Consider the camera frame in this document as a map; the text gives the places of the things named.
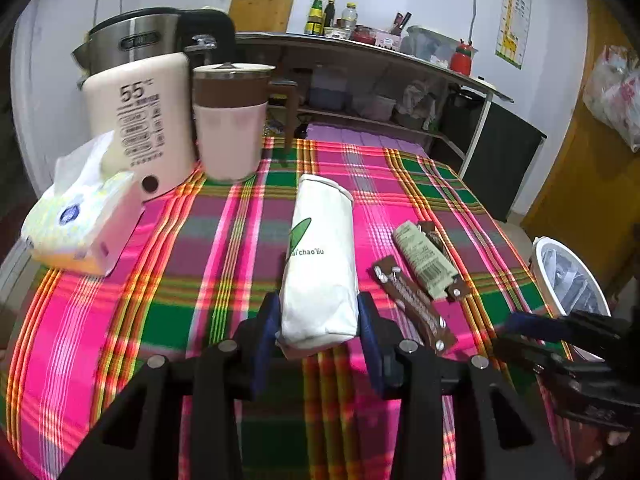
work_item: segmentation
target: blue logo on tissue pack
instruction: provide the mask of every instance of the blue logo on tissue pack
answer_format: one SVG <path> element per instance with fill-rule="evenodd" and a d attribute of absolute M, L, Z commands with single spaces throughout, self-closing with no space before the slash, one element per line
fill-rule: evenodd
<path fill-rule="evenodd" d="M 70 205 L 60 215 L 60 225 L 66 225 L 73 222 L 80 214 L 80 206 L 78 204 Z"/>

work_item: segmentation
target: giraffe poster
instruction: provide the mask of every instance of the giraffe poster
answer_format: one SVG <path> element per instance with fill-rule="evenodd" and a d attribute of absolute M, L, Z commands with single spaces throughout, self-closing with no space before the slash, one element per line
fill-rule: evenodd
<path fill-rule="evenodd" d="M 500 31 L 495 55 L 522 69 L 529 35 L 531 0 L 502 0 Z"/>

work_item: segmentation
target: yellow door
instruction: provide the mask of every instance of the yellow door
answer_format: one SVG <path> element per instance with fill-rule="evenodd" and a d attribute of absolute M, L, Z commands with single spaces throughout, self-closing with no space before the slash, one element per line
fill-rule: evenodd
<path fill-rule="evenodd" d="M 628 266 L 640 221 L 640 153 L 596 120 L 582 88 L 605 45 L 630 43 L 602 0 L 588 0 L 589 32 L 580 94 L 564 143 L 536 201 L 522 221 L 529 237 L 568 246 L 607 288 Z"/>

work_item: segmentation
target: trash can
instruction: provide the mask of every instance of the trash can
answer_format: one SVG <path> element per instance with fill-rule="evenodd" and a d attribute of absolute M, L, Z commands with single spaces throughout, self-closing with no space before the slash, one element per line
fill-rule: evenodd
<path fill-rule="evenodd" d="M 559 316 L 581 310 L 611 316 L 607 300 L 589 269 L 568 247 L 548 237 L 533 242 L 531 270 L 545 303 Z M 589 361 L 601 359 L 586 350 L 574 347 Z"/>

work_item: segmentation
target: table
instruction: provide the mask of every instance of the table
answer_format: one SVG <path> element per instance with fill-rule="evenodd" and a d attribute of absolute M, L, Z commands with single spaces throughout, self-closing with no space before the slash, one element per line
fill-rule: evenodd
<path fill-rule="evenodd" d="M 494 96 L 497 96 L 502 101 L 513 103 L 513 99 L 500 92 L 494 85 L 488 83 L 483 79 L 477 79 L 462 75 L 458 72 L 454 72 L 449 68 L 440 66 L 439 64 L 425 61 L 409 54 L 402 52 L 396 52 L 389 50 L 388 48 L 382 48 L 379 46 L 373 46 L 366 43 L 359 43 L 357 41 L 350 40 L 338 40 L 335 38 L 326 38 L 324 36 L 310 36 L 307 34 L 289 34 L 284 32 L 236 32 L 236 43 L 239 46 L 245 45 L 276 45 L 282 49 L 292 48 L 304 48 L 308 51 L 308 56 L 312 59 L 313 53 L 321 50 L 332 50 L 338 53 L 350 53 L 355 52 L 359 56 L 370 57 L 371 59 L 381 64 L 401 65 L 408 67 L 412 70 L 414 78 L 426 78 L 437 77 L 443 79 L 449 84 L 458 85 L 465 88 L 470 88 L 473 91 L 484 96 L 484 104 L 478 122 L 471 137 L 469 147 L 466 153 L 460 150 L 447 136 L 439 132 L 425 132 L 423 130 L 412 130 L 405 128 L 400 124 L 393 123 L 391 121 L 373 121 L 366 118 L 361 118 L 356 114 L 347 114 L 343 112 L 331 112 L 327 110 L 319 110 L 309 107 L 300 107 L 298 111 L 303 114 L 309 114 L 312 116 L 319 116 L 320 118 L 343 118 L 351 121 L 352 123 L 365 123 L 367 126 L 377 125 L 384 126 L 385 128 L 418 132 L 424 136 L 434 137 L 441 139 L 449 146 L 457 156 L 462 158 L 462 166 L 460 167 L 460 178 L 464 178 L 466 170 L 471 162 L 471 158 L 474 154 L 478 140 L 482 134 L 482 128 L 489 114 L 489 108 L 491 106 Z M 438 104 L 438 114 L 442 111 L 444 101 L 440 99 Z"/>
<path fill-rule="evenodd" d="M 352 193 L 360 290 L 405 336 L 418 337 L 367 269 L 387 254 L 401 261 L 390 235 L 408 219 L 434 221 L 472 284 L 473 294 L 455 304 L 466 329 L 457 335 L 471 352 L 486 354 L 510 312 L 544 309 L 524 262 L 448 167 L 398 150 L 312 140 L 296 140 L 285 154 L 281 139 L 266 138 L 249 181 L 220 185 L 196 170 L 148 202 L 109 277 L 41 269 L 0 388 L 1 425 L 37 478 L 58 476 L 150 355 L 198 354 L 232 334 L 278 287 L 303 173 Z M 301 362 L 274 360 L 262 398 L 238 404 L 246 478 L 388 478 L 399 401 L 379 400 L 364 370 L 357 339 Z M 504 372 L 520 391 L 531 385 L 530 376 Z M 443 402 L 445 478 L 453 479 L 452 405 Z M 183 443 L 186 430 L 183 424 Z M 186 468 L 182 460 L 180 478 Z"/>

